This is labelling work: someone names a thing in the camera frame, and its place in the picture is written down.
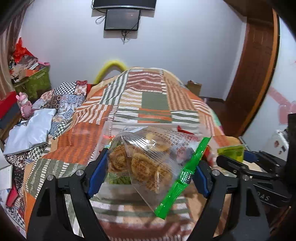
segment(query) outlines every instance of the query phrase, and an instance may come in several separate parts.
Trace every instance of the green plastic strip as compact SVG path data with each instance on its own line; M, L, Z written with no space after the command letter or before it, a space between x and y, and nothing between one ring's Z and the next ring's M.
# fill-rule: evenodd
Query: green plastic strip
M191 157L185 167L183 167L178 179L174 182L166 197L155 209L154 213L157 217L165 219L177 197L180 196L184 189L189 185L191 176L194 174L196 166L199 164L210 139L210 137L204 137L202 139L195 154Z

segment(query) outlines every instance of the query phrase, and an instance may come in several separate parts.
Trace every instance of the brown floor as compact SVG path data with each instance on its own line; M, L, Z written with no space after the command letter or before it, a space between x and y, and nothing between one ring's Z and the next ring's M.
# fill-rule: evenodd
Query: brown floor
M218 116L225 135L238 137L237 132L243 121L240 119L240 114L227 106L225 102L207 101L207 104Z

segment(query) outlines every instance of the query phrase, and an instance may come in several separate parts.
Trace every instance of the pink toy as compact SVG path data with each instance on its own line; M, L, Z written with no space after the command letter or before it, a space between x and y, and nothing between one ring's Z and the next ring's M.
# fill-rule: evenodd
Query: pink toy
M26 93L19 93L19 96L16 95L18 102L20 103L20 112L22 117L25 119L29 119L31 115L34 113L32 110L32 103L28 100L28 95Z

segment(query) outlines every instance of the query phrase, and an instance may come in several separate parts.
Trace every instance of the silver bolt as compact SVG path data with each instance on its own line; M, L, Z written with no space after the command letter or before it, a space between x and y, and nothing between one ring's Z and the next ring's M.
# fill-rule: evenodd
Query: silver bolt
M243 180L245 180L245 181L248 181L248 180L250 179L250 177L247 176L247 175L242 175L242 178L243 178Z
M219 176L220 175L220 172L219 172L219 170L212 170L212 173L213 173L213 175L214 176Z
M77 170L75 173L76 173L77 176L82 176L84 171L83 170Z
M54 178L54 175L48 175L46 179L47 179L48 181L51 181L53 178Z

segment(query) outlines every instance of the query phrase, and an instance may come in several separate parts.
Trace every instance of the brown door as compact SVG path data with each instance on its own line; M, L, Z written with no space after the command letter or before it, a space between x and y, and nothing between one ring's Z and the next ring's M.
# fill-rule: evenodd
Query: brown door
M274 25L248 19L241 60L221 119L226 135L242 135L256 114L270 84L276 51Z

